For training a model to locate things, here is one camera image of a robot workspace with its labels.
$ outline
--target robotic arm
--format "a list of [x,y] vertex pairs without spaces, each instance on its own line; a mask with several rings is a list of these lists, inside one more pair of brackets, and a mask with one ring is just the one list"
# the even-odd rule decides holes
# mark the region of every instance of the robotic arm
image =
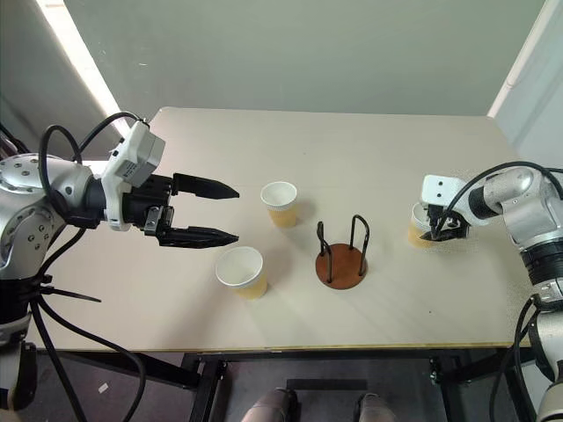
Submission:
[[172,227],[171,196],[187,192],[226,199],[238,193],[215,180],[153,175],[164,147],[149,125],[138,120],[111,151],[100,178],[89,167],[48,156],[51,195],[43,189],[37,154],[0,161],[0,408],[22,408],[33,398],[33,365],[27,365],[33,348],[24,343],[31,319],[28,305],[47,280],[41,266],[48,248],[67,224],[95,229],[107,221],[118,231],[134,225],[162,246],[181,248],[238,240],[217,229]]
[[537,421],[563,415],[563,200],[553,183],[536,169],[516,167],[488,177],[462,196],[437,230],[442,211],[465,182],[428,175],[420,202],[428,210],[429,231],[421,238],[446,241],[467,236],[470,225],[484,226],[502,215],[533,285],[532,298],[541,312],[530,321],[536,363],[553,384],[545,393]]

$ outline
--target paper cup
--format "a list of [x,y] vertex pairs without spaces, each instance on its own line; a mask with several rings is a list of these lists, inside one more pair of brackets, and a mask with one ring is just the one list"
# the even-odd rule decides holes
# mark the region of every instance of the paper cup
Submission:
[[296,225],[297,188],[289,182],[273,182],[262,188],[260,198],[277,227]]
[[411,221],[408,225],[408,241],[417,248],[429,248],[434,246],[435,242],[420,239],[420,236],[427,231],[430,231],[428,216],[424,207],[417,202],[414,204],[411,213]]
[[226,251],[219,258],[215,274],[219,281],[238,295],[246,299],[258,299],[267,290],[263,264],[260,252],[250,246],[239,246]]

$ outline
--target light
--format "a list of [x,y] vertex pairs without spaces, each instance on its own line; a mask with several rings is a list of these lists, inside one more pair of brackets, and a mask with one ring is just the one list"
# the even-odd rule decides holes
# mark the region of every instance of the light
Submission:
[[[102,112],[107,116],[119,112],[120,108],[111,91],[109,91],[106,81],[99,73],[98,67],[91,57],[88,47],[84,44],[63,0],[35,1],[53,29],[62,49]],[[129,131],[129,126],[124,119],[116,120],[113,126],[121,136],[125,136]]]

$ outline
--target wooden table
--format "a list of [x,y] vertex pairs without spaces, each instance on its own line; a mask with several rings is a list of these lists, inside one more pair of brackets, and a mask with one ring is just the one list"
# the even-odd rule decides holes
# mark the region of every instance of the wooden table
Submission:
[[[530,283],[501,219],[437,250],[406,240],[425,174],[468,179],[515,158],[492,120],[166,107],[151,130],[166,141],[158,174],[214,178],[240,192],[173,198],[174,226],[239,235],[238,245],[264,256],[267,293],[248,302],[216,280],[217,258],[234,245],[164,248],[102,224],[50,271],[58,288],[103,301],[48,297],[73,324],[138,351],[510,343]],[[274,227],[260,202],[260,188],[280,179],[299,191],[292,229]],[[354,214],[371,228],[369,271],[357,287],[332,290],[315,274],[317,222],[329,244],[346,242]],[[57,347],[100,349],[46,319]],[[28,340],[41,345],[34,327]]]

